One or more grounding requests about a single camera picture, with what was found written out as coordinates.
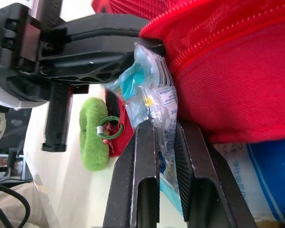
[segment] red zipper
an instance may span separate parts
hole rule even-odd
[[[160,23],[167,23],[175,15],[187,12],[189,9],[204,4],[207,1],[189,1],[182,5],[176,6],[165,13],[159,15],[153,19],[146,27],[144,27],[140,36],[144,36],[149,30],[159,27]],[[194,42],[186,50],[182,51],[177,57],[171,60],[170,70],[173,74],[178,73],[186,67],[187,64],[203,55],[205,52],[226,43],[230,40],[234,40],[238,37],[252,33],[255,30],[260,30],[265,27],[285,21],[285,3],[277,3],[275,6],[269,9],[263,9],[262,11],[253,15],[247,15],[242,20],[237,20],[230,23],[228,26],[218,28],[215,32],[212,32],[205,36],[203,39]]]

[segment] red object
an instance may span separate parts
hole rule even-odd
[[[153,19],[141,36],[166,46],[178,115],[212,143],[285,138],[285,0],[110,3]]]
[[[109,135],[115,134],[115,133],[114,133],[115,130],[112,130],[112,125],[111,125],[110,122],[107,122],[107,124],[106,124],[106,126],[105,126],[105,131],[106,131],[106,132],[109,132]],[[109,139],[103,139],[103,143],[109,145],[109,156],[110,156],[110,157],[115,157],[115,156],[111,156],[111,154],[113,154],[113,155],[115,154],[112,141],[109,140]]]
[[[113,13],[110,0],[93,0],[92,8],[95,13]]]
[[[120,136],[118,136],[116,139],[111,140],[114,150],[110,149],[110,157],[118,157],[124,151],[126,145],[134,134],[134,130],[131,127],[130,120],[123,102],[119,100],[118,103],[120,110],[120,123],[123,124],[124,130]],[[119,126],[111,126],[111,130],[116,133],[119,130]]]

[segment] white table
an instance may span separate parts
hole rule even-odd
[[[67,151],[50,153],[41,150],[48,105],[34,108],[28,125],[24,153],[28,167],[40,192],[50,227],[101,227],[105,216],[114,163],[100,172],[87,171],[80,157],[79,111],[88,97],[104,99],[100,85],[91,85],[88,95],[75,95],[67,139]],[[159,228],[187,227],[181,214],[161,193]]]

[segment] white surface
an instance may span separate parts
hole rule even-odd
[[[3,0],[0,1],[0,9],[16,2],[30,7],[32,1],[33,0]]]
[[[71,113],[67,151],[41,151],[48,106],[34,108],[29,122],[24,153],[28,167],[40,192],[50,224],[54,228],[101,227],[104,220],[116,158],[100,172],[87,171],[80,157],[79,111],[91,96],[104,98],[98,85],[90,87],[89,95],[75,95]],[[180,213],[161,193],[161,222],[158,227],[186,227]]]
[[[61,18],[65,21],[83,18],[95,14],[92,0],[64,0],[61,9]]]

